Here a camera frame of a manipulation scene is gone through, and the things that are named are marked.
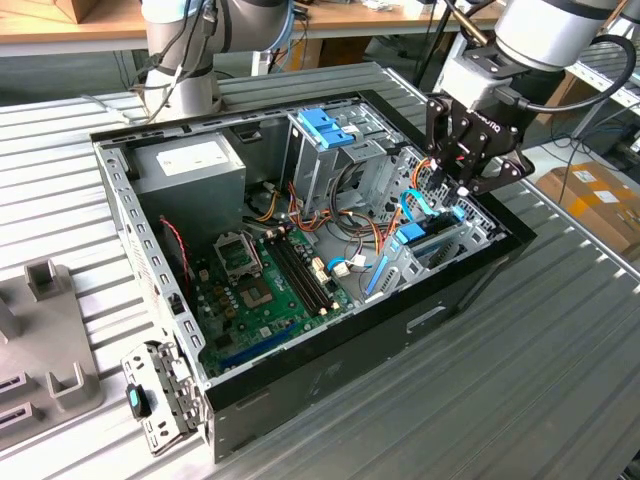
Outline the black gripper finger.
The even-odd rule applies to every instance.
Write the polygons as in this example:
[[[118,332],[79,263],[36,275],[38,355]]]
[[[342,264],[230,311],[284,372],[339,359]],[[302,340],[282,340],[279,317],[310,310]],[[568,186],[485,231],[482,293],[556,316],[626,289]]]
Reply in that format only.
[[[453,190],[457,184],[451,173],[458,147],[451,137],[452,99],[445,94],[430,95],[426,101],[425,152],[430,160],[434,185],[446,185]]]
[[[483,172],[486,166],[496,158],[501,160],[498,173],[485,176]],[[469,153],[462,160],[456,194],[461,197],[483,195],[515,183],[533,172],[534,164],[523,154],[520,146],[498,156],[488,156],[485,152],[479,156]]]

